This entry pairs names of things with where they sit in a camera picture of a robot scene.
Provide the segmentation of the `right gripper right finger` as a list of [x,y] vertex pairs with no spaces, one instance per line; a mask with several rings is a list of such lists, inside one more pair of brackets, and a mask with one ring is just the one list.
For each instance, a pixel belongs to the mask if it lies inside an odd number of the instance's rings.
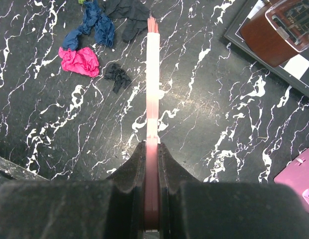
[[309,239],[309,216],[280,184],[204,183],[158,146],[164,239]]

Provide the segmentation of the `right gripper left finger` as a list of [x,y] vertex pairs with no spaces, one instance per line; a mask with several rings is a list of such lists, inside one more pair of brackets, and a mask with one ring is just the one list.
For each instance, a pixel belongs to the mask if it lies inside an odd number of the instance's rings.
[[140,239],[145,144],[104,180],[0,186],[0,239]]

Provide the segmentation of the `pink hand brush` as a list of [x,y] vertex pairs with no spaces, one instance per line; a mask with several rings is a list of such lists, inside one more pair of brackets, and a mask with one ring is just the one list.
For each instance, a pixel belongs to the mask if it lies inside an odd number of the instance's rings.
[[144,224],[145,230],[159,227],[158,192],[158,112],[159,112],[159,44],[158,23],[151,15],[148,18],[147,59],[146,59],[146,176]]

